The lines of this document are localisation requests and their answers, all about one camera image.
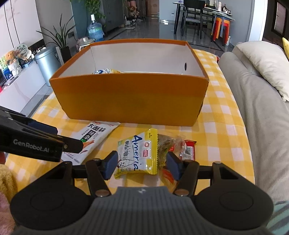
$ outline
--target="silver trash can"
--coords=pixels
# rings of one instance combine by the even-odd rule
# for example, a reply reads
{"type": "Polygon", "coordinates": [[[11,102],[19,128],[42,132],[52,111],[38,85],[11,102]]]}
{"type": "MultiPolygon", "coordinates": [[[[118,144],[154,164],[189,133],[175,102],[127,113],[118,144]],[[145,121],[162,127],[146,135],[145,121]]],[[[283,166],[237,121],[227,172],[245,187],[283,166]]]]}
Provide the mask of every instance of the silver trash can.
{"type": "Polygon", "coordinates": [[[49,79],[61,67],[56,48],[47,47],[35,55],[35,61],[44,77],[47,86],[50,86],[49,79]]]}

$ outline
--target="open box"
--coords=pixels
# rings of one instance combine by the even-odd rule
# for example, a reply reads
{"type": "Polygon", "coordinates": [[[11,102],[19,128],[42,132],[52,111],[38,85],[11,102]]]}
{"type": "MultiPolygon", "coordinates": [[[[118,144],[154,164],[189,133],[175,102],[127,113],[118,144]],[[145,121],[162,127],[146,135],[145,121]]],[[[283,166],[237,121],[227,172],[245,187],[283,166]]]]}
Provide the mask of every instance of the open box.
{"type": "Polygon", "coordinates": [[[185,41],[124,39],[85,47],[50,79],[71,119],[192,126],[209,78],[185,41]],[[121,74],[93,75],[100,69],[121,74]]]}

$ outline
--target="white logo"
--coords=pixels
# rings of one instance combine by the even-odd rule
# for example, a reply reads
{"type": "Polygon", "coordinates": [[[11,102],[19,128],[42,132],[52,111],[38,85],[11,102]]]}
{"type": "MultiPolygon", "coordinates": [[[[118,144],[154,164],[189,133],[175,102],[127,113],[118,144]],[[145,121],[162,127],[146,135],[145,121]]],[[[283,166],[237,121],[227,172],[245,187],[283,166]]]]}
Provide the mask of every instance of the white logo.
{"type": "Polygon", "coordinates": [[[36,146],[35,144],[32,145],[28,142],[24,143],[24,142],[18,141],[17,139],[13,140],[13,143],[15,145],[19,145],[25,148],[31,148],[31,149],[38,150],[41,152],[47,152],[47,153],[49,152],[49,148],[43,148],[42,146],[36,146]]]}
{"type": "Polygon", "coordinates": [[[139,192],[140,194],[143,194],[143,193],[146,192],[146,190],[145,190],[144,188],[142,188],[142,189],[138,190],[138,192],[139,192]]]}

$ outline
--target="checkered tablecloth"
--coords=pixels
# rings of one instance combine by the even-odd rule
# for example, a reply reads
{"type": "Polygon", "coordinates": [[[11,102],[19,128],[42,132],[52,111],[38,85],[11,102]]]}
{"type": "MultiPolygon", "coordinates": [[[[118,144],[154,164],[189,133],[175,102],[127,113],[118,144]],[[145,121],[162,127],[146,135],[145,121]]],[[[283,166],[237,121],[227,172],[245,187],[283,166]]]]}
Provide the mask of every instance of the checkered tablecloth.
{"type": "MultiPolygon", "coordinates": [[[[87,157],[86,161],[96,157],[105,158],[112,150],[117,150],[119,140],[153,127],[161,134],[179,135],[184,139],[197,141],[196,161],[201,165],[211,165],[214,161],[221,161],[254,182],[253,163],[245,126],[232,92],[216,62],[216,56],[201,50],[195,52],[210,78],[203,107],[195,125],[160,126],[122,123],[87,157]]],[[[71,136],[90,122],[69,119],[54,93],[40,106],[33,118],[57,127],[58,133],[63,136],[71,136]]],[[[6,165],[14,173],[18,190],[21,190],[57,163],[10,154],[6,165]]],[[[158,175],[130,174],[120,179],[112,177],[107,184],[114,193],[118,186],[161,186],[163,182],[158,175]]],[[[75,185],[89,193],[85,179],[77,180],[75,185]]],[[[199,180],[196,193],[208,186],[208,180],[199,180]]]]}

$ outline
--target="chair backrest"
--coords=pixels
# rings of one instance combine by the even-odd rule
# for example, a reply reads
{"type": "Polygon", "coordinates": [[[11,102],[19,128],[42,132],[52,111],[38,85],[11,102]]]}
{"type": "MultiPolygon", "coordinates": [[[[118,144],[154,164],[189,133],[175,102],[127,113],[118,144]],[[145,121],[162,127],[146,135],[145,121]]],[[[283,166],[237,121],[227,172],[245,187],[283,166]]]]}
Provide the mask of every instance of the chair backrest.
{"type": "Polygon", "coordinates": [[[202,10],[205,7],[205,4],[206,4],[205,1],[184,0],[184,5],[185,5],[185,7],[188,7],[188,8],[194,8],[194,9],[202,10]]]}

